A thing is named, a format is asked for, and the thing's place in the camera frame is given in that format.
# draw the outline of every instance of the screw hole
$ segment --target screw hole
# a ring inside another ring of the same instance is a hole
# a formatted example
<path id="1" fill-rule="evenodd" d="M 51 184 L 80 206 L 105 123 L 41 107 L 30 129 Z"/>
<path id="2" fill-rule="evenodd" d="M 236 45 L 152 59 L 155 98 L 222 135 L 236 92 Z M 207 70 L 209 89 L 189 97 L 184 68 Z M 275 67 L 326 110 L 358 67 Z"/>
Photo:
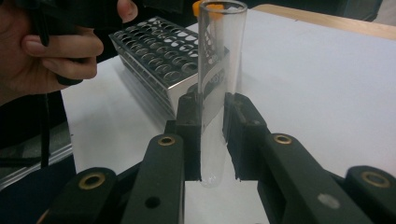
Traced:
<path id="1" fill-rule="evenodd" d="M 163 147 L 172 146 L 176 142 L 175 138 L 171 136 L 165 136 L 158 140 L 158 144 Z"/>
<path id="2" fill-rule="evenodd" d="M 160 206 L 161 200 L 159 197 L 149 197 L 146 199 L 145 205 L 147 208 L 156 208 Z"/>
<path id="3" fill-rule="evenodd" d="M 289 145 L 291 144 L 291 138 L 286 135 L 278 134 L 274 136 L 274 140 L 282 145 Z"/>
<path id="4" fill-rule="evenodd" d="M 84 175 L 78 182 L 81 189 L 96 189 L 101 186 L 106 180 L 103 173 L 95 172 Z"/>

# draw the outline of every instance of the wooden table edge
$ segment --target wooden table edge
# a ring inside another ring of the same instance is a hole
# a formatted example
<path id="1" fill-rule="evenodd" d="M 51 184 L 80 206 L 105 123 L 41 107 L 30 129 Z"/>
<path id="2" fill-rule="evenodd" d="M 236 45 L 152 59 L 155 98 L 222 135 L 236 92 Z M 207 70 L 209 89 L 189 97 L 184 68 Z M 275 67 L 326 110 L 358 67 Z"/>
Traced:
<path id="1" fill-rule="evenodd" d="M 396 26 L 384 25 L 368 21 L 352 20 L 348 18 L 325 15 L 289 7 L 280 7 L 270 4 L 259 5 L 254 7 L 253 9 L 298 21 L 313 23 L 316 25 L 332 27 L 363 35 L 372 35 L 396 40 Z"/>

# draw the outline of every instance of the fingernail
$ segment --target fingernail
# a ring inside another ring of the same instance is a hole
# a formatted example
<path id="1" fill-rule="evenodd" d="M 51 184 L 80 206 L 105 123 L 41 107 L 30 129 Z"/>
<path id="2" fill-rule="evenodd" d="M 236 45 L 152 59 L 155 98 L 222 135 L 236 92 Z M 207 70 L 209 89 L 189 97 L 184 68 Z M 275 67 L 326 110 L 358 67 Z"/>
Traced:
<path id="1" fill-rule="evenodd" d="M 58 65 L 54 61 L 48 59 L 43 60 L 43 66 L 48 68 L 52 72 L 56 72 L 58 67 Z"/>
<path id="2" fill-rule="evenodd" d="M 46 47 L 41 43 L 32 40 L 26 41 L 26 48 L 32 54 L 42 54 L 46 51 Z"/>

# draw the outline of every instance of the finger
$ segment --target finger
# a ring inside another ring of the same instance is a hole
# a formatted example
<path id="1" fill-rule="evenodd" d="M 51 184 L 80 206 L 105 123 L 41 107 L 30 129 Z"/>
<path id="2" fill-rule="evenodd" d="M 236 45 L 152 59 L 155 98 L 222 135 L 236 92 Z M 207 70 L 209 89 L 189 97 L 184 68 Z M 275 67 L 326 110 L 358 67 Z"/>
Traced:
<path id="1" fill-rule="evenodd" d="M 52 35 L 49 46 L 41 44 L 37 35 L 27 35 L 22 40 L 22 47 L 31 56 L 48 58 L 89 58 L 102 54 L 102 41 L 88 31 L 83 35 Z"/>
<path id="2" fill-rule="evenodd" d="M 82 63 L 60 58 L 42 59 L 43 66 L 51 72 L 71 79 L 89 79 L 96 76 L 96 58 L 86 58 Z"/>
<path id="3" fill-rule="evenodd" d="M 131 0 L 119 0 L 117 3 L 117 11 L 124 23 L 132 21 L 136 18 L 138 13 L 136 4 Z"/>

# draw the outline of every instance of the black cable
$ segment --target black cable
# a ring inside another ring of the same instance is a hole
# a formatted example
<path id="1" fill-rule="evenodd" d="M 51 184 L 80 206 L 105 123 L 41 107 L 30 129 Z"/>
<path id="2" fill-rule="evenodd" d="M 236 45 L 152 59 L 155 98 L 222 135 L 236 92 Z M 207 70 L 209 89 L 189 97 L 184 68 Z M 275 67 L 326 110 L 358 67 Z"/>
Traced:
<path id="1" fill-rule="evenodd" d="M 50 111 L 47 94 L 38 96 L 40 103 L 40 131 L 41 131 L 41 168 L 50 162 Z"/>

